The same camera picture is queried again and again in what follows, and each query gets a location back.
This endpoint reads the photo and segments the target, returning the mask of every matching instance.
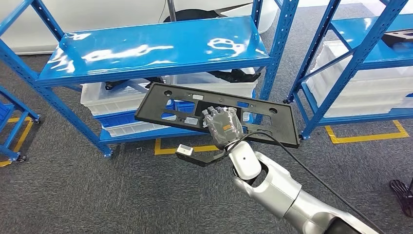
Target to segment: metal pole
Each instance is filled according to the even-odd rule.
[[[168,0],[168,9],[169,9],[170,21],[171,22],[176,21],[175,5],[173,4],[173,0]]]

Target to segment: robotic arm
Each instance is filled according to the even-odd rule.
[[[237,188],[263,205],[277,218],[284,218],[300,234],[377,234],[353,215],[331,207],[301,189],[290,173],[260,152],[254,152],[243,139],[243,129],[235,108],[209,107],[202,112],[215,145],[234,165]],[[191,156],[190,147],[180,145],[178,157]],[[264,181],[257,187],[252,183],[262,172]]]

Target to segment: blue metal shelf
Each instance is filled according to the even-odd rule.
[[[266,66],[260,99],[268,100],[299,0],[275,0],[280,7],[270,53],[258,33],[262,0],[250,16],[201,19],[64,33],[41,0],[22,0],[0,23],[0,34],[31,5],[59,42],[41,73],[31,70],[2,40],[0,59],[82,133],[104,156],[110,143],[199,133],[169,128],[110,137],[97,136],[53,92],[52,86],[80,91],[75,84]]]
[[[11,151],[9,149],[10,144],[12,143],[16,134],[19,132],[19,129],[22,127],[26,117],[30,117],[34,121],[39,121],[39,115],[37,115],[30,108],[24,105],[20,100],[18,100],[15,96],[13,96],[11,93],[5,90],[2,86],[0,86],[0,95],[2,95],[5,99],[7,99],[10,102],[3,104],[0,101],[0,132],[7,124],[13,112],[15,110],[21,111],[21,116],[15,123],[15,126],[13,127],[12,131],[9,133],[4,143],[0,145],[0,154],[8,156],[10,161],[16,161],[20,156],[20,152]]]
[[[37,82],[92,83],[270,61],[250,16],[188,20],[65,33]]]
[[[274,1],[278,5],[278,7],[281,9],[282,3],[284,2],[284,0],[274,0]]]
[[[183,136],[193,136],[201,135],[205,133],[200,133],[196,131],[181,129],[181,128],[164,128],[153,131],[147,131],[136,134],[129,134],[124,136],[112,137],[108,131],[103,130],[100,132],[100,142],[104,144],[118,144],[125,142],[133,142],[140,140],[152,140],[157,138],[168,138],[168,137],[183,137]]]
[[[413,65],[413,43],[401,43],[390,48],[381,40],[381,37],[386,31],[413,27],[413,14],[398,15],[407,1],[408,0],[382,0],[382,2],[386,4],[386,7],[379,17],[332,20],[340,4],[340,0],[330,0],[286,99],[286,102],[297,101],[298,108],[306,125],[301,132],[303,139],[308,139],[311,132],[318,126],[413,118],[413,108],[393,108],[389,113],[379,115],[324,118],[325,113],[358,70]],[[328,30],[333,30],[337,34],[349,52],[307,75],[311,61],[314,59],[322,39]],[[306,79],[350,55],[353,57],[327,94],[323,103],[318,107],[314,96],[305,83]],[[311,119],[308,118],[298,95],[300,90],[304,92],[313,112]]]
[[[338,19],[331,21],[331,29],[349,49],[357,48],[378,17]],[[413,14],[398,15],[387,31],[413,28]],[[387,46],[382,40],[375,45],[364,60],[362,69],[413,66],[413,42],[397,48]]]

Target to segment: shelf caster wheel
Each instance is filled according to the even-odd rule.
[[[40,121],[39,118],[38,118],[38,119],[33,119],[32,122],[33,122],[34,124],[40,124],[40,123],[41,123],[41,121]]]
[[[26,155],[19,155],[16,159],[16,161],[18,162],[24,162],[27,160],[27,156]]]

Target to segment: black plastic panel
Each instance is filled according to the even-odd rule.
[[[193,98],[193,95],[203,96],[202,100]],[[165,108],[169,99],[191,101],[195,103],[192,113],[184,113]],[[248,107],[239,107],[239,102],[247,103]],[[209,106],[214,107],[235,107],[237,108],[238,117],[243,116],[244,112],[266,115],[271,118],[269,126],[250,124],[242,121],[242,126],[247,128],[248,132],[264,131],[270,133],[279,142],[286,147],[298,148],[300,140],[297,134],[297,128],[294,121],[290,105],[275,104],[258,99],[227,95],[211,91],[186,88],[181,86],[166,85],[154,83],[142,101],[140,108],[136,111],[135,119],[150,123],[162,124],[177,128],[184,128],[199,132],[208,133],[208,128],[203,127],[204,117],[201,111]],[[175,120],[161,119],[163,113],[176,115]],[[196,125],[185,123],[187,117],[196,118]],[[248,140],[275,144],[271,139],[264,135],[253,135]]]

